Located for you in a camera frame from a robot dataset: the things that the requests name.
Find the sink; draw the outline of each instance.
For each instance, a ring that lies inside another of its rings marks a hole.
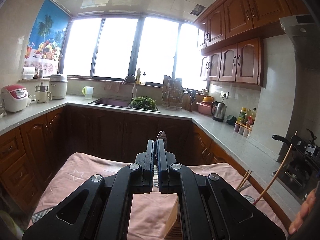
[[[98,100],[95,100],[89,104],[92,105],[100,105],[100,106],[115,106],[120,108],[132,108],[130,107],[130,102],[128,101],[122,101],[117,99],[110,99],[110,98],[99,98]],[[159,110],[153,111],[153,110],[147,110],[147,109],[136,109],[141,111],[148,111],[148,112],[160,112]]]

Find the towel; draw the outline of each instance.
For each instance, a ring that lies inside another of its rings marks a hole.
[[[106,83],[104,85],[104,90],[112,90],[118,93],[121,83],[122,83],[121,81],[106,80]]]

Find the stainless steel kettle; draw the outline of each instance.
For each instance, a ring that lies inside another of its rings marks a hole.
[[[224,115],[226,113],[226,108],[227,106],[222,102],[219,102],[219,103],[217,101],[212,102],[211,104],[212,119],[219,122],[223,122]]]

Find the paper towel roll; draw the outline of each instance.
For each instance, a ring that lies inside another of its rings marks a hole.
[[[23,75],[34,75],[35,73],[35,67],[23,67]]]

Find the electrical outlet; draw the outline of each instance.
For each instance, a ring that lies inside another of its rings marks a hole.
[[[221,98],[228,98],[228,97],[229,97],[229,92],[223,92],[223,91],[221,91],[220,97],[221,97]]]

